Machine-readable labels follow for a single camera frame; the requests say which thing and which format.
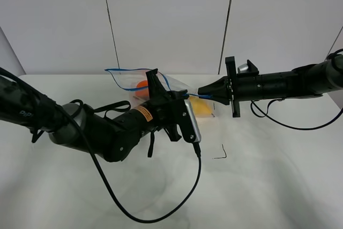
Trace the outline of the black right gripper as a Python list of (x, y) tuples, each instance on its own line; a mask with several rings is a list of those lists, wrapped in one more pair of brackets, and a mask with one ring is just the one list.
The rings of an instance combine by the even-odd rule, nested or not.
[[(255, 76), (237, 76), (237, 100), (250, 101), (258, 100), (259, 97), (259, 75)], [(210, 100), (221, 103), (223, 105), (230, 105), (227, 93), (228, 78), (221, 77), (213, 83), (198, 89), (198, 95), (210, 97)]]

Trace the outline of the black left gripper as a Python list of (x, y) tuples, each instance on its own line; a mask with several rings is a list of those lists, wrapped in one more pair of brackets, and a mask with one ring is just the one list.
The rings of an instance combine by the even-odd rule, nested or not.
[(186, 112), (184, 101), (188, 98), (187, 91), (166, 91), (157, 73), (157, 69), (146, 72), (150, 99), (144, 102), (144, 107), (152, 115), (154, 129), (165, 130), (170, 141), (177, 142), (182, 138), (177, 125)]

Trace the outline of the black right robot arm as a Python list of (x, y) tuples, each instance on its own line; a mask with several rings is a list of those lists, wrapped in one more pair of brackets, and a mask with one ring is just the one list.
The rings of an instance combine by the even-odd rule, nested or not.
[(250, 60), (236, 67), (233, 56), (225, 59), (225, 65), (227, 74), (200, 87), (200, 96), (228, 105), (252, 100), (316, 98), (342, 90), (342, 49), (330, 53), (321, 63), (284, 72), (261, 74)]

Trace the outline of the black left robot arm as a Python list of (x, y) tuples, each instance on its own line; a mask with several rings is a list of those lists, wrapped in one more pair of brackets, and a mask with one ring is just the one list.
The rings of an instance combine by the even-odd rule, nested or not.
[(131, 107), (120, 101), (97, 109), (73, 100), (58, 105), (17, 76), (1, 70), (1, 120), (26, 127), (36, 142), (44, 133), (57, 145), (124, 160), (145, 135), (165, 130), (173, 142), (196, 140), (185, 91), (169, 91), (157, 70), (146, 73), (149, 99)]

